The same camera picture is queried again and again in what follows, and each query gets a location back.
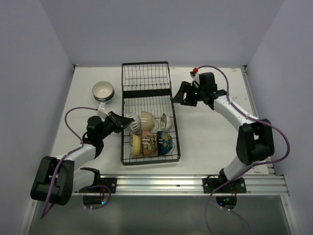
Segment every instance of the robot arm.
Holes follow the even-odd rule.
[[[100,184],[100,172],[93,168],[80,168],[84,163],[99,156],[103,139],[112,132],[120,133],[134,120],[109,112],[104,121],[98,116],[88,119],[87,132],[83,135],[81,149],[70,154],[61,164],[54,182],[49,202],[65,205],[72,192],[81,188]],[[57,163],[64,155],[44,157],[39,165],[30,196],[34,200],[45,201],[51,185],[51,178]]]
[[[232,179],[253,163],[265,160],[274,154],[272,130],[267,125],[251,121],[235,110],[227,100],[226,91],[218,90],[214,74],[211,72],[197,74],[190,72],[192,83],[182,82],[177,95],[173,98],[174,103],[181,105],[196,106],[198,101],[203,101],[212,110],[217,111],[229,121],[238,131],[236,153],[237,156],[219,174],[219,184]],[[236,106],[250,117],[239,105]]]

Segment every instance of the gray wall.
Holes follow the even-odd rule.
[[[37,0],[1,1],[0,55],[0,234],[13,235],[53,145],[72,69]]]
[[[246,65],[283,0],[41,0],[71,62]]]
[[[248,77],[262,118],[289,137],[291,154],[274,167],[284,174],[298,225],[312,234],[313,1],[285,0],[248,66]],[[276,154],[286,145],[275,136]]]

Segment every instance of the wire rack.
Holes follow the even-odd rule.
[[[157,151],[150,157],[142,153],[132,156],[132,136],[130,127],[122,133],[121,161],[123,165],[142,165],[178,162],[180,159],[179,138],[176,116],[172,103],[172,90],[168,62],[143,62],[122,64],[122,113],[135,113],[141,119],[141,111],[155,117],[155,127],[151,132],[157,136],[161,130],[160,120],[163,113],[172,120],[172,127],[166,131],[173,140],[173,149],[159,156]]]

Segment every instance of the black mounting plate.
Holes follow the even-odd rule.
[[[207,178],[202,179],[204,193],[211,193],[219,185],[221,184],[218,178],[210,178],[210,176],[208,176]],[[233,193],[235,189],[237,189],[237,193],[246,193],[246,184],[244,178],[234,180],[233,182],[218,190],[216,193]]]
[[[116,185],[117,185],[117,179],[116,178],[100,178],[100,180],[97,182],[97,184],[107,186],[111,190],[111,193],[116,192]],[[102,191],[101,188],[82,188],[78,192],[99,193],[101,191]]]

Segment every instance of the bowl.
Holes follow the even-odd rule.
[[[139,136],[133,134],[132,158],[136,158],[140,153],[142,153],[141,139]]]
[[[150,131],[142,132],[142,152],[143,157],[149,157],[157,150],[157,139]]]
[[[141,111],[141,129],[151,131],[155,127],[155,117],[149,112]]]
[[[134,121],[130,124],[131,130],[133,133],[136,133],[137,131],[141,129],[141,122],[139,121],[139,118],[136,114],[127,113],[126,117],[134,119]]]
[[[114,88],[110,82],[98,82],[92,88],[93,97],[100,102],[110,102],[114,96]]]
[[[172,127],[171,118],[166,114],[162,114],[160,125],[161,125],[161,131],[169,131]]]
[[[162,156],[171,151],[171,149],[173,148],[172,137],[163,131],[158,131],[156,136],[157,136],[157,154],[159,156]]]

